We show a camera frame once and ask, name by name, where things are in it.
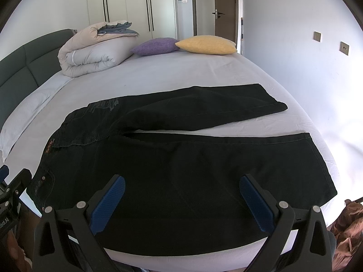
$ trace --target door frame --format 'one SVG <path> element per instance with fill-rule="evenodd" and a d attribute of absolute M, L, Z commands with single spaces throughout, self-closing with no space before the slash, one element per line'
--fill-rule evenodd
<path fill-rule="evenodd" d="M 192 0 L 193 2 L 193 29 L 194 35 L 197 36 L 197 4 L 196 0 Z M 235 0 L 235 43 L 238 42 L 238 27 L 240 23 L 240 18 L 238 16 L 238 7 L 239 7 L 239 0 Z"/>

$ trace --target white wall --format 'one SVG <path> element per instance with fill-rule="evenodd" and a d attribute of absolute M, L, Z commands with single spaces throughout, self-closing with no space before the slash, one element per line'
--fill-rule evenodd
<path fill-rule="evenodd" d="M 177 3 L 177 21 L 179 26 L 179 40 L 190 38 L 194 35 L 193 26 L 193 1 Z"/>
<path fill-rule="evenodd" d="M 342 0 L 244 0 L 244 56 L 310 116 L 347 182 L 363 196 L 363 32 Z M 313 32 L 322 33 L 322 42 Z M 339 51 L 350 45 L 349 56 Z M 360 188 L 360 194 L 354 192 Z"/>
<path fill-rule="evenodd" d="M 197 34 L 215 35 L 215 0 L 196 0 Z"/>
<path fill-rule="evenodd" d="M 0 60 L 42 35 L 87 26 L 87 0 L 22 0 L 0 33 Z"/>

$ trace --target dark green headboard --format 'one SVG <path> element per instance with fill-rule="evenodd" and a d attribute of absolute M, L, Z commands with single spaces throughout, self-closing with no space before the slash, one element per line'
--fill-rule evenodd
<path fill-rule="evenodd" d="M 59 49 L 74 33 L 67 29 L 44 35 L 0 61 L 0 130 L 25 97 L 61 70 Z"/>

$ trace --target folded comforter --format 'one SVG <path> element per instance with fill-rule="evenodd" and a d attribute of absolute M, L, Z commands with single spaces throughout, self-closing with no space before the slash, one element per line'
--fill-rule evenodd
<path fill-rule="evenodd" d="M 137 32 L 99 33 L 107 25 L 119 24 L 131 25 L 128 21 L 96 23 L 70 38 L 58 54 L 63 74 L 76 78 L 107 70 L 130 57 L 130 50 L 137 45 Z"/>

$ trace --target wall switch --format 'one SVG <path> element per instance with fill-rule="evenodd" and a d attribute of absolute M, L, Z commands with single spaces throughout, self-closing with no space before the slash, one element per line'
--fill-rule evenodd
<path fill-rule="evenodd" d="M 344 42 L 341 42 L 341 47 L 339 50 L 341 52 L 343 52 L 345 55 L 348 55 L 349 54 L 349 45 Z"/>
<path fill-rule="evenodd" d="M 321 42 L 321 33 L 320 32 L 314 32 L 314 37 L 313 39 L 315 41 Z"/>

